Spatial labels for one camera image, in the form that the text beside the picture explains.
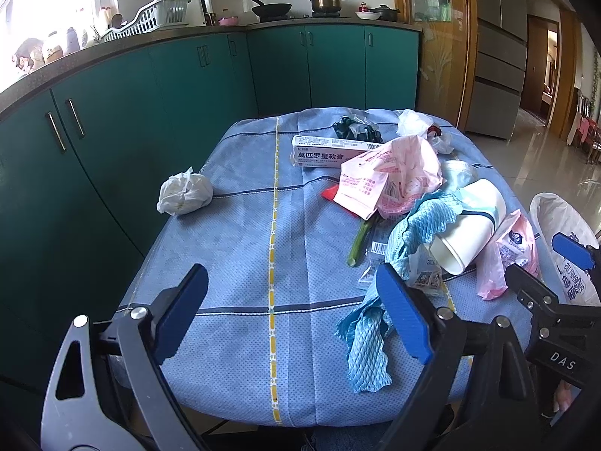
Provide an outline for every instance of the refrigerator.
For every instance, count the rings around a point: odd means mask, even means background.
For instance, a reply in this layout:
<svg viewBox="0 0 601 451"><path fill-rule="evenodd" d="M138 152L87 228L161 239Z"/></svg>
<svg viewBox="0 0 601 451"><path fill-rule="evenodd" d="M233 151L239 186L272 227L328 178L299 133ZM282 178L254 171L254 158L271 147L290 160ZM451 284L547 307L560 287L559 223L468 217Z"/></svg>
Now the refrigerator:
<svg viewBox="0 0 601 451"><path fill-rule="evenodd" d="M526 71L526 0L477 0L476 77L466 130L512 137Z"/></svg>

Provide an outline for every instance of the white bowl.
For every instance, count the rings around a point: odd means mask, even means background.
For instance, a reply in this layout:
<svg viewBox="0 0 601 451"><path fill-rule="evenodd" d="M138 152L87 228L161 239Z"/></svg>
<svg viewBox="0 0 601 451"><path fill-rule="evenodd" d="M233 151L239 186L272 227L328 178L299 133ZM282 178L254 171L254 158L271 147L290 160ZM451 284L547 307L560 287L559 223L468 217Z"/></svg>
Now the white bowl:
<svg viewBox="0 0 601 451"><path fill-rule="evenodd" d="M357 14L357 17L359 17L362 20L377 20L378 18L380 18L380 14L377 14L375 12L355 12Z"/></svg>

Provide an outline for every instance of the barcode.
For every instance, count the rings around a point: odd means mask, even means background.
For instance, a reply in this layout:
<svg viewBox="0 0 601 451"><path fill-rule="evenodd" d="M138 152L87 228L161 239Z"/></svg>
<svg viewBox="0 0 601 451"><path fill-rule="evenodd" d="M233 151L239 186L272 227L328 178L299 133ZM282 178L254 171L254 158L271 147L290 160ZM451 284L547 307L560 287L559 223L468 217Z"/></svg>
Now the barcode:
<svg viewBox="0 0 601 451"><path fill-rule="evenodd" d="M397 188L397 184L390 180L387 181L386 187L384 188L384 195L388 197L392 197L395 200L399 199L399 189Z"/></svg>
<svg viewBox="0 0 601 451"><path fill-rule="evenodd" d="M372 242L371 243L371 251L372 253L382 254L384 256L386 254L386 246L383 242Z"/></svg>

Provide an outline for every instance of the white cardboard box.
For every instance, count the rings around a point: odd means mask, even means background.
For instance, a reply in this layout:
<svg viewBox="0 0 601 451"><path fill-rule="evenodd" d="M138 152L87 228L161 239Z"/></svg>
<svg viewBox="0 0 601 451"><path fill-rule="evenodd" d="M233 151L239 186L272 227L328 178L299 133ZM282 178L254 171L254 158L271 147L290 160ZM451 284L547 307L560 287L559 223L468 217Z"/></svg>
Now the white cardboard box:
<svg viewBox="0 0 601 451"><path fill-rule="evenodd" d="M345 161L381 145L329 137L294 136L291 160L294 166L340 168Z"/></svg>

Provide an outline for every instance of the blue tablecloth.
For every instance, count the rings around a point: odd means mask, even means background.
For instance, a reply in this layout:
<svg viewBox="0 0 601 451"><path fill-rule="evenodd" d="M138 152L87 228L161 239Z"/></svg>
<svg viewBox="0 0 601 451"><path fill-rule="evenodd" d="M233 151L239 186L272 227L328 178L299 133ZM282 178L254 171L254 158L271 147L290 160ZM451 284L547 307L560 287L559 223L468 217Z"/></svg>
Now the blue tablecloth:
<svg viewBox="0 0 601 451"><path fill-rule="evenodd" d="M359 220L320 196L340 170L299 168L289 160L295 134L335 137L332 123L350 114L379 124L386 141L396 136L399 112L389 110L310 109L233 125L203 168L214 185L211 204L170 218L156 239L123 306L151 303L193 263L209 274L208 294L179 351L162 364L183 405L224 419L297 427L384 422L403 406L422 365L398 335L385 340L393 384L359 394L347 379L346 344L334 336L337 322L363 298L357 280L365 269L346 264ZM476 146L448 122L435 121L452 134L454 157L501 191L507 212L524 210ZM551 259L542 249L539 256L545 282L565 301ZM447 288L448 298L433 299L435 305L452 303L472 321L506 315L525 347L530 314L514 295L482 301L473 270L447 280ZM464 358L453 399L461 398L469 368Z"/></svg>

